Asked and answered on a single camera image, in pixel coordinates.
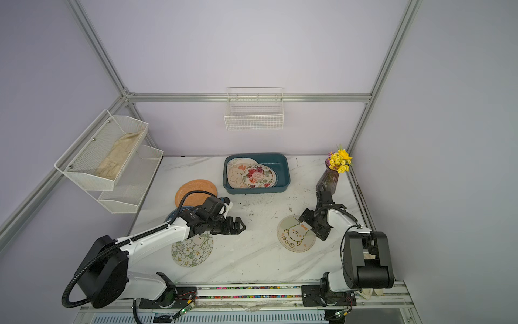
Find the beige puppy round coaster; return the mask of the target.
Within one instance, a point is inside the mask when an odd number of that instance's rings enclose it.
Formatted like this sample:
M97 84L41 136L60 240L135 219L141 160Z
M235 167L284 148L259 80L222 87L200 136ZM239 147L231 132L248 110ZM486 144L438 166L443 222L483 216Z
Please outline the beige puppy round coaster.
M316 242L311 226L294 216L281 220L277 226L277 237L284 248L296 253L309 251Z

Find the green white flower bunny coaster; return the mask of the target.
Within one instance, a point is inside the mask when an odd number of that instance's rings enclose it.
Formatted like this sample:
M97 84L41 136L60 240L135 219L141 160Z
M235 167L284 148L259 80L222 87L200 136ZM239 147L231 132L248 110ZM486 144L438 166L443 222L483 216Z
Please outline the green white flower bunny coaster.
M180 267L196 267L209 258L213 247L213 236L203 233L172 244L171 257Z

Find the pink bunny bow coaster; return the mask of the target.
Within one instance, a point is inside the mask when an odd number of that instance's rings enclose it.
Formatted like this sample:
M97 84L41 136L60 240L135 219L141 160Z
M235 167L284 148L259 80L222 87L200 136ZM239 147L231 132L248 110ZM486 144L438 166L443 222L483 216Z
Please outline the pink bunny bow coaster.
M227 164L227 181L232 188L246 188L244 183L244 170L247 168L246 163L241 159L232 159Z

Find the red rose round coaster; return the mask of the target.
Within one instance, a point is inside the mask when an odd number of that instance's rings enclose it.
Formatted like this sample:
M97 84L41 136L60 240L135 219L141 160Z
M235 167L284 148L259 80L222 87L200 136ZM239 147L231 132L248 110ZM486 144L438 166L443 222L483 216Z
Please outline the red rose round coaster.
M243 182L248 188L272 188L277 184L276 172L262 164L252 164L245 168Z

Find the teal plastic storage box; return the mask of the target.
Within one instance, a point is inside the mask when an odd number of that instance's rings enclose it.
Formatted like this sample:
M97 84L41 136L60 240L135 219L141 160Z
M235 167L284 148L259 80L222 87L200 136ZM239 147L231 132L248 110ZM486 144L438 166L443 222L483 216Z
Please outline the teal plastic storage box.
M277 184L272 188L232 188L227 181L227 164L234 158L251 158L256 160L255 164L262 164L273 169L277 174ZM223 187L229 194L265 194L265 193L281 193L286 191L291 183L289 174L289 166L286 156L280 153L244 153L231 155L225 159L223 168Z

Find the pink kitty round coaster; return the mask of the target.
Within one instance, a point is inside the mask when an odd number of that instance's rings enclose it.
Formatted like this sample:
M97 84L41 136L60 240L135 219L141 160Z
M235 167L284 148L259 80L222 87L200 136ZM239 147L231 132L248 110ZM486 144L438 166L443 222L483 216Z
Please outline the pink kitty round coaster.
M256 160L254 159L251 159L251 158L234 158L232 160L230 160L227 164L228 167L233 167L235 164L240 164L240 163L244 163L244 164L255 164L256 163Z

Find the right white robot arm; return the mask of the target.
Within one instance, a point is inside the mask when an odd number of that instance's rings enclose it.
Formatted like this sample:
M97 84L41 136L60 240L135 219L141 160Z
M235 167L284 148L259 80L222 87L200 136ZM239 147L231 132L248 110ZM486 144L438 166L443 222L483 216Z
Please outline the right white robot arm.
M362 226L346 206L335 203L332 192L322 186L317 189L316 198L315 209L306 209L299 222L308 225L322 241L334 229L342 234L340 268L322 275L321 300L333 304L341 298L350 298L355 291L392 288L395 276L387 235Z

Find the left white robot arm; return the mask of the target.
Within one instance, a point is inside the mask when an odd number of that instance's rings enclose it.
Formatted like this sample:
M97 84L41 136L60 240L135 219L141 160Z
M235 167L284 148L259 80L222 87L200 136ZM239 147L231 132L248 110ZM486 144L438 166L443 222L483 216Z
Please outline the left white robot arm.
M194 236L239 235L246 225L228 213L232 202L205 192L202 205L180 204L165 222L147 231L118 239L106 235L94 241L63 291L68 309L89 304L96 309L118 300L148 300L167 308L181 297L177 286L163 272L141 274L132 267L162 248Z

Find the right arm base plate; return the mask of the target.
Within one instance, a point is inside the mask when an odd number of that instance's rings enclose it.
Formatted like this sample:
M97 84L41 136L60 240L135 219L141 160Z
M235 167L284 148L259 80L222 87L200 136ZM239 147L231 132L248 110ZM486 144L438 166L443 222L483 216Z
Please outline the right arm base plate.
M330 289L329 272L323 274L318 285L303 285L302 302L308 306L345 306L353 307L357 305L356 295L353 290L346 286L346 290L336 292Z

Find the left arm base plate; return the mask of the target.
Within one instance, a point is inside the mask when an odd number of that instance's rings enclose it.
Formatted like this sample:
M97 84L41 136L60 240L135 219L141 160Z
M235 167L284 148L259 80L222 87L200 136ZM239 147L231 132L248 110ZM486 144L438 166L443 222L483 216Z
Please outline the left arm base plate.
M194 301L197 296L195 286L176 286L167 288L155 301L143 299L138 305L139 309L183 309L188 301Z

